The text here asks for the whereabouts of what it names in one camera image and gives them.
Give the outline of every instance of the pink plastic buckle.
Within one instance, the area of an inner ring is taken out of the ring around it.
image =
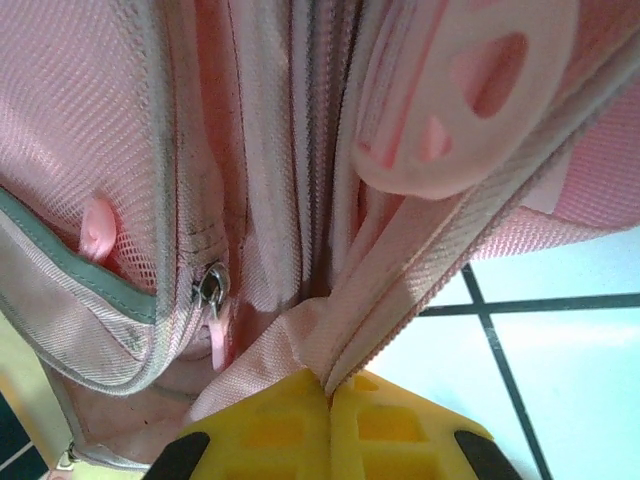
[[[362,179],[382,191],[438,199],[486,178],[553,99],[578,6],[395,2],[363,88],[353,147]]]

